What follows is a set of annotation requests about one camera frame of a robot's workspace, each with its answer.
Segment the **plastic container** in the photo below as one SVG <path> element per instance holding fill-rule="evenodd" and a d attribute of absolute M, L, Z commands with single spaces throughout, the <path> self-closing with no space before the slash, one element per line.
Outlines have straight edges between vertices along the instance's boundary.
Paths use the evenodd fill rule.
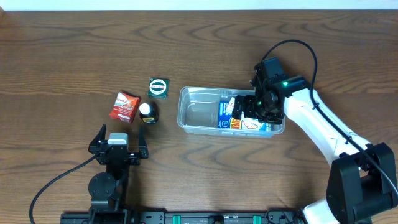
<path fill-rule="evenodd" d="M 180 92 L 177 123 L 185 132 L 193 134 L 270 138 L 284 131 L 285 119 L 282 124 L 273 124 L 272 131 L 219 128 L 219 102 L 229 101 L 236 95 L 254 95 L 254 90 L 184 87 Z"/>

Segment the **wooden table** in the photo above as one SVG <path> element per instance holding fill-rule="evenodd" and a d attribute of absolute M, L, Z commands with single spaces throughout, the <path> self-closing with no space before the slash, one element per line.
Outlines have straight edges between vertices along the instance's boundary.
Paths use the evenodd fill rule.
<path fill-rule="evenodd" d="M 138 208 L 266 210 L 299 208 L 325 196 L 329 165 L 307 135 L 286 121 L 271 139 L 186 134 L 177 125 L 184 86 L 251 89 L 253 66 L 284 39 L 316 51 L 315 88 L 349 127 L 398 154 L 396 11 L 7 12 L 0 23 L 0 223 L 28 223 L 34 195 L 87 160 L 119 90 L 148 101 L 150 77 L 170 79 L 154 100 L 160 121 L 145 126 L 150 158 L 132 168 L 127 201 Z M 291 76 L 310 79 L 307 49 L 273 52 Z M 104 167 L 92 162 L 38 199 L 37 223 L 86 211 L 87 186 Z M 374 217 L 396 223 L 398 210 Z"/>

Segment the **bottle label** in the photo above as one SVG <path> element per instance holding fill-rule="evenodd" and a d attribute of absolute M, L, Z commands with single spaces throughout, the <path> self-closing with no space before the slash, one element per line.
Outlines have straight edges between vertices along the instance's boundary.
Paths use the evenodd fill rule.
<path fill-rule="evenodd" d="M 143 118 L 142 120 L 149 124 L 155 123 L 155 118 Z"/>

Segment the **blue package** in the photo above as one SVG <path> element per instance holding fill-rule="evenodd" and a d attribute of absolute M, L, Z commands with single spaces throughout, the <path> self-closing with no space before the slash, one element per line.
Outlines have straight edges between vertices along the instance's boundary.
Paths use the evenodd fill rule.
<path fill-rule="evenodd" d="M 242 120 L 233 119 L 232 115 L 226 112 L 229 102 L 220 102 L 218 109 L 218 127 L 242 130 L 272 131 L 272 125 L 259 122 L 257 119 L 245 118 L 242 113 Z"/>

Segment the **white bottle cap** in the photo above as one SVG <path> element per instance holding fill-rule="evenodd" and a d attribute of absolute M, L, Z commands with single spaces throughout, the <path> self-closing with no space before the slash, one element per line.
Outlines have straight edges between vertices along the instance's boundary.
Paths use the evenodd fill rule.
<path fill-rule="evenodd" d="M 142 114 L 147 115 L 150 113 L 150 106 L 147 103 L 143 103 L 143 104 L 139 105 L 139 111 Z"/>

